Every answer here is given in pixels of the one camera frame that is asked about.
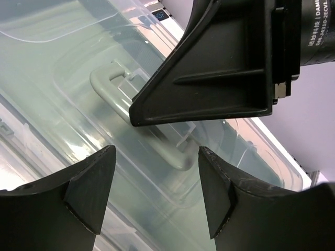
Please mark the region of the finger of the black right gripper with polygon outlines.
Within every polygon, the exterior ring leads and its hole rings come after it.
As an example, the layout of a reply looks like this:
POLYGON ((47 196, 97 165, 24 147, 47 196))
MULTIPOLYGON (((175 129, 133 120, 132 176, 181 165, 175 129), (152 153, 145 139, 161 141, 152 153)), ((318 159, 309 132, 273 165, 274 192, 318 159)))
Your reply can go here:
POLYGON ((194 1, 181 40, 133 98, 130 122, 268 116, 299 74, 299 1, 194 1))

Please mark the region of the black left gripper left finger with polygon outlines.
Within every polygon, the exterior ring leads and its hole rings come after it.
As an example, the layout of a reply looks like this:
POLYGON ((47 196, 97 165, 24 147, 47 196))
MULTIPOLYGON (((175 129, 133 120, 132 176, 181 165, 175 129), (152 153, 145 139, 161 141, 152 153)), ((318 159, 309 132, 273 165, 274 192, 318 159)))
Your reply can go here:
POLYGON ((1 250, 93 250, 101 233, 116 148, 14 190, 1 191, 1 250))

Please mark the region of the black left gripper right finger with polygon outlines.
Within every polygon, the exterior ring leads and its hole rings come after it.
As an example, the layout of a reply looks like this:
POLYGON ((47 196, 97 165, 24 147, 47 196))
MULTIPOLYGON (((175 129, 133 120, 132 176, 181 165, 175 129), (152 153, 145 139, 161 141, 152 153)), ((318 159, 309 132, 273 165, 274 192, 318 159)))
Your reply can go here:
POLYGON ((295 192, 200 147, 198 167, 216 250, 334 250, 334 184, 295 192))

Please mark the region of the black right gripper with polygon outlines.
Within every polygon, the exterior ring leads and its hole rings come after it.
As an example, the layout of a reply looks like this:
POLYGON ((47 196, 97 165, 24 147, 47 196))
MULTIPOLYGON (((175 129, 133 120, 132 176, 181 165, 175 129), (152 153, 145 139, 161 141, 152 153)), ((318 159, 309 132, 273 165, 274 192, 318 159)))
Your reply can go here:
POLYGON ((334 62, 334 1, 276 1, 272 42, 283 65, 334 62))

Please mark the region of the green plastic toolbox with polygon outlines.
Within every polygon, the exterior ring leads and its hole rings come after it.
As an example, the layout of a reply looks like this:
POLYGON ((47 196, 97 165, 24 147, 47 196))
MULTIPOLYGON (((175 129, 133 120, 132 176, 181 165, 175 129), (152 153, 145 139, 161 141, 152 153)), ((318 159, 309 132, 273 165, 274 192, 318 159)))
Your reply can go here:
POLYGON ((258 118, 130 125, 132 98, 183 34, 164 13, 140 1, 1 1, 1 189, 114 145, 94 250, 215 250, 199 146, 272 185, 311 185, 258 118))

